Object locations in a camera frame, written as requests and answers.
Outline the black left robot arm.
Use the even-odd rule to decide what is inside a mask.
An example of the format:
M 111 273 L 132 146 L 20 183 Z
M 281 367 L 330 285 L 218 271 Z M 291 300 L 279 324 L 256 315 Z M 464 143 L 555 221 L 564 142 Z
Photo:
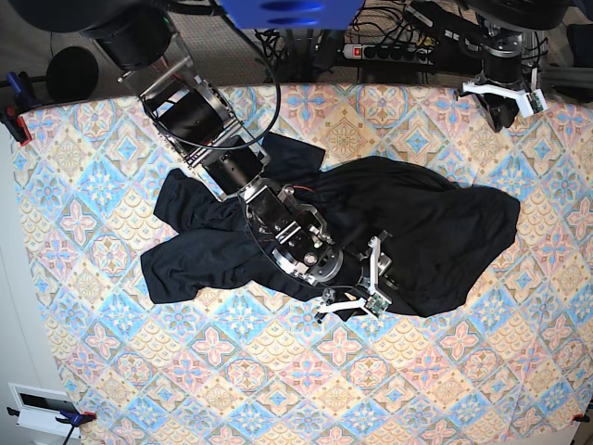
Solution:
M 459 33 L 460 47 L 477 47 L 482 71 L 465 83 L 461 95 L 473 95 L 486 112 L 494 132 L 513 125 L 518 115 L 527 118 L 545 109 L 538 81 L 544 78 L 557 92 L 579 102 L 592 100 L 592 25 L 571 24 L 566 37 L 574 64 L 551 74 L 542 70 L 544 32 L 562 23 L 574 6 L 592 18 L 590 1 L 459 1 L 474 11 L 478 36 Z

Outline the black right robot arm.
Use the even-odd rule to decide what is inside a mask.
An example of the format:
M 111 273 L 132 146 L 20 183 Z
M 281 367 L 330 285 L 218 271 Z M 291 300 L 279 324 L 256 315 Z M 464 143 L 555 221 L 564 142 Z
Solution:
M 171 1 L 16 1 L 15 11 L 33 27 L 80 33 L 120 69 L 120 81 L 187 168 L 209 177 L 219 201 L 239 201 L 246 229 L 286 277 L 320 290 L 317 319 L 350 311 L 382 315 L 391 305 L 394 282 L 387 272 L 384 234 L 365 248 L 353 238 L 337 241 L 312 205 L 291 184 L 264 177 L 270 155 L 196 64 L 170 13 L 203 15 L 202 6 Z

